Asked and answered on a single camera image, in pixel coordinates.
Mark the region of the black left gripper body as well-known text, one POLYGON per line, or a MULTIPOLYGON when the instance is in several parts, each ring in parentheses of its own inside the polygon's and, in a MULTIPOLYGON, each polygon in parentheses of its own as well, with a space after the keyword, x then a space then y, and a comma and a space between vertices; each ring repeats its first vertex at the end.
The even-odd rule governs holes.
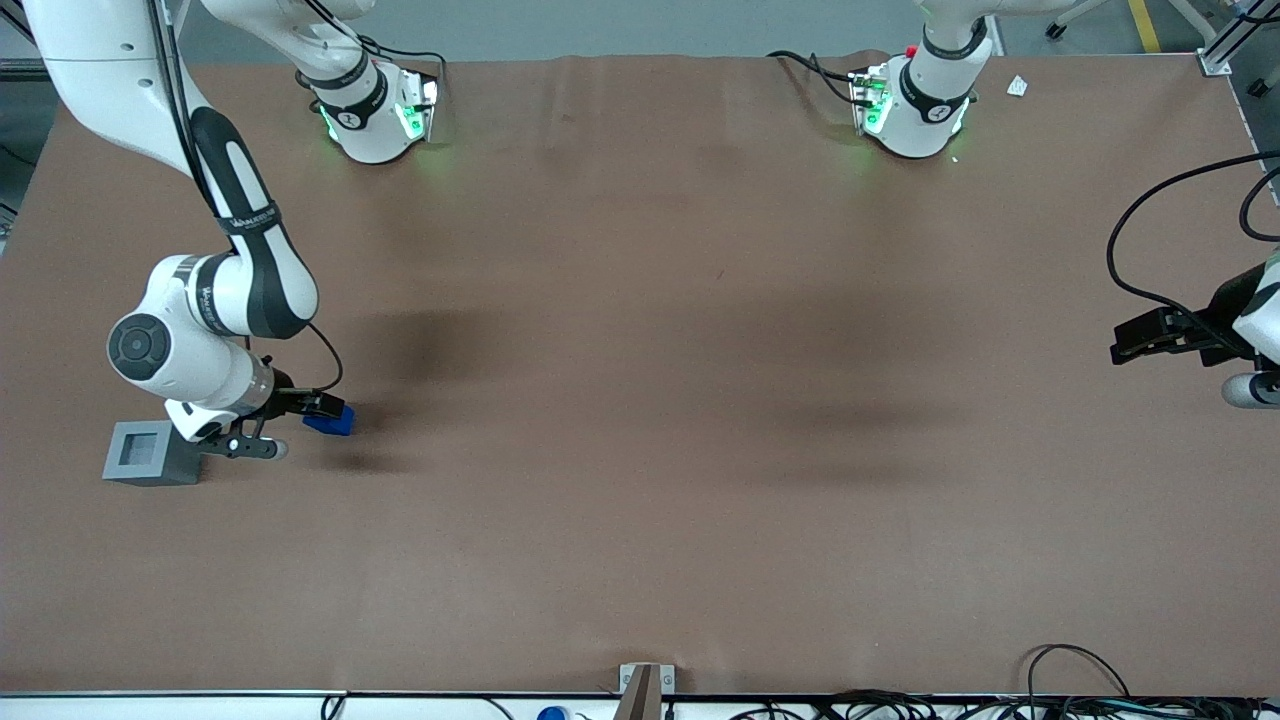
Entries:
POLYGON ((1225 281, 1213 292, 1208 305, 1196 311, 1199 325, 1187 313, 1161 307, 1158 319, 1165 324, 1167 334, 1155 352, 1197 354, 1202 366, 1220 366, 1235 360, 1256 363, 1257 350, 1233 329, 1233 323, 1252 300, 1263 273, 1265 266, 1256 265, 1225 281))

